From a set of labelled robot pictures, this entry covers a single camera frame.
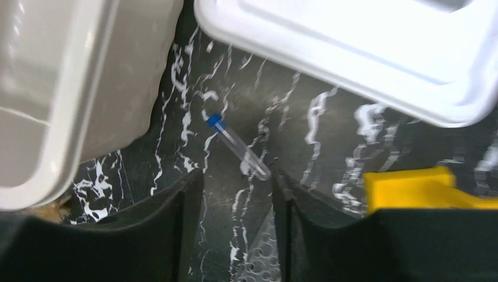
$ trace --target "plastic bin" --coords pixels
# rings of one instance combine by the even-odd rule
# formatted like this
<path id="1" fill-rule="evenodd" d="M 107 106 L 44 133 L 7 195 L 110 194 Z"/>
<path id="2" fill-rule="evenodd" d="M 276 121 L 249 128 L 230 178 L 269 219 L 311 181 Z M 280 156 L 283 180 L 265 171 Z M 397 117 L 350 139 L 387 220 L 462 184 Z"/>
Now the plastic bin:
<path id="1" fill-rule="evenodd" d="M 0 209 L 54 200 L 81 160 L 147 131 L 182 6 L 0 3 Z"/>
<path id="2" fill-rule="evenodd" d="M 196 0 L 211 36 L 441 127 L 496 105 L 496 0 Z"/>

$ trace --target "plastic tube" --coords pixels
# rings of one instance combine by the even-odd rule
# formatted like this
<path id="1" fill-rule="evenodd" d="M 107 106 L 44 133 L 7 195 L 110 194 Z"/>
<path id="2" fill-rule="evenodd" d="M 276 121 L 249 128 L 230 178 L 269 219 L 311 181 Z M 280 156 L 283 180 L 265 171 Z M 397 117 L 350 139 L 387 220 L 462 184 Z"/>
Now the plastic tube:
<path id="1" fill-rule="evenodd" d="M 260 161 L 258 156 L 238 137 L 238 135 L 221 120 L 217 113 L 207 120 L 207 123 L 218 133 L 218 137 L 230 148 L 230 150 L 242 161 L 249 165 L 255 176 L 266 181 L 270 179 L 271 172 L 268 167 Z"/>

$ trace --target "floor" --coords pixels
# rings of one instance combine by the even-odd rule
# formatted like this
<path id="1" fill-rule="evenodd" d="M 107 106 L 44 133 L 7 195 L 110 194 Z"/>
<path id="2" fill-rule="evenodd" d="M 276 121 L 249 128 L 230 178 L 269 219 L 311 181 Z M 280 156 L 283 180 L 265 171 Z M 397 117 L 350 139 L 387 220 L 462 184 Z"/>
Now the floor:
<path id="1" fill-rule="evenodd" d="M 202 168 L 206 191 L 189 277 L 233 280 L 259 244 L 271 187 L 243 175 L 205 123 L 215 112 L 266 164 L 278 158 L 290 176 L 353 216 L 365 208 L 363 172 L 445 165 L 460 189 L 497 193 L 498 109 L 473 126 L 436 128 L 214 41 L 186 1 L 150 130 L 80 166 L 72 189 L 81 207 L 70 222 L 101 219 Z"/>

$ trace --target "yellow object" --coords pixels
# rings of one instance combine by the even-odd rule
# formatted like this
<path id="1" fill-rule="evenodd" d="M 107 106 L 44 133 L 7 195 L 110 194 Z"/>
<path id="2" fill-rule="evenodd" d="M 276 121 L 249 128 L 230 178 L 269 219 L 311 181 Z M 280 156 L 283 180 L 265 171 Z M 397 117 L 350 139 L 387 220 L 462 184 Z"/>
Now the yellow object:
<path id="1" fill-rule="evenodd" d="M 368 214 L 381 208 L 498 209 L 498 199 L 481 199 L 455 188 L 444 166 L 363 175 Z"/>

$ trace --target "perforated metal grate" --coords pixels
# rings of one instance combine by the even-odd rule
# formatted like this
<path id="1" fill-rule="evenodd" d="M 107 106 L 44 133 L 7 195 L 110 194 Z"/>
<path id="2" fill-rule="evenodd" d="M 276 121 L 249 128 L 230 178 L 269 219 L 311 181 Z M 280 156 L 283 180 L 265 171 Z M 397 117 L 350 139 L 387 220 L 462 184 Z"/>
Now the perforated metal grate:
<path id="1" fill-rule="evenodd" d="M 249 251 L 247 262 L 239 268 L 235 281 L 281 281 L 273 209 L 270 209 L 261 225 L 260 231 Z"/>

